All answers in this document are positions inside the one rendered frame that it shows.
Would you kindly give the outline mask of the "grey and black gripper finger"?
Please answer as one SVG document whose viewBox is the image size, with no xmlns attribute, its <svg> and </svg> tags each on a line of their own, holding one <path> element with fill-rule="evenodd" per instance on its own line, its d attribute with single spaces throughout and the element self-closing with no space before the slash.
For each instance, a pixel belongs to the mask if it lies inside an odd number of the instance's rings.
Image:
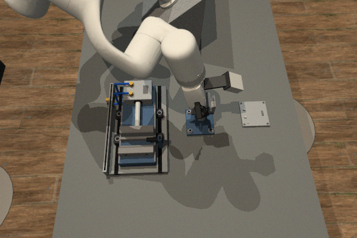
<svg viewBox="0 0 357 238">
<path fill-rule="evenodd" d="M 205 108 L 205 106 L 203 106 L 203 108 L 201 108 L 201 104 L 200 102 L 195 102 L 195 112 L 197 115 L 197 119 L 201 119 L 203 117 L 209 116 L 209 112 L 207 110 L 207 108 Z"/>
</svg>

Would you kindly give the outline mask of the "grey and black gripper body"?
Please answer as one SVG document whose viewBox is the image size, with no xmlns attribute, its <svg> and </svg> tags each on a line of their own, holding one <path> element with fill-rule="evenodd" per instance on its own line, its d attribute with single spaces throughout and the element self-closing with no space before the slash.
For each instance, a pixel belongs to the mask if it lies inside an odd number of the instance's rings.
<svg viewBox="0 0 357 238">
<path fill-rule="evenodd" d="M 201 83 L 193 87 L 181 86 L 185 100 L 190 109 L 193 109 L 195 107 L 195 102 L 200 102 L 202 106 L 206 106 L 206 91 L 204 90 L 204 79 Z"/>
</svg>

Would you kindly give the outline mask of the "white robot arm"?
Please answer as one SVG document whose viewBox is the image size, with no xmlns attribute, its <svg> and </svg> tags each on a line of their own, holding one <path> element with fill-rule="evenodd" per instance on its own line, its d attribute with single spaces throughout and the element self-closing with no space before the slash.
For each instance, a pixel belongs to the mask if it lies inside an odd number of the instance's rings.
<svg viewBox="0 0 357 238">
<path fill-rule="evenodd" d="M 205 77 L 205 66 L 194 35 L 161 18 L 147 17 L 123 53 L 106 38 L 101 24 L 104 0 L 4 0 L 15 12 L 33 19 L 46 15 L 50 3 L 78 19 L 97 53 L 108 63 L 137 78 L 147 79 L 164 56 L 178 84 L 193 87 Z M 243 91 L 241 75 L 225 72 L 204 79 L 204 90 L 223 87 Z"/>
</svg>

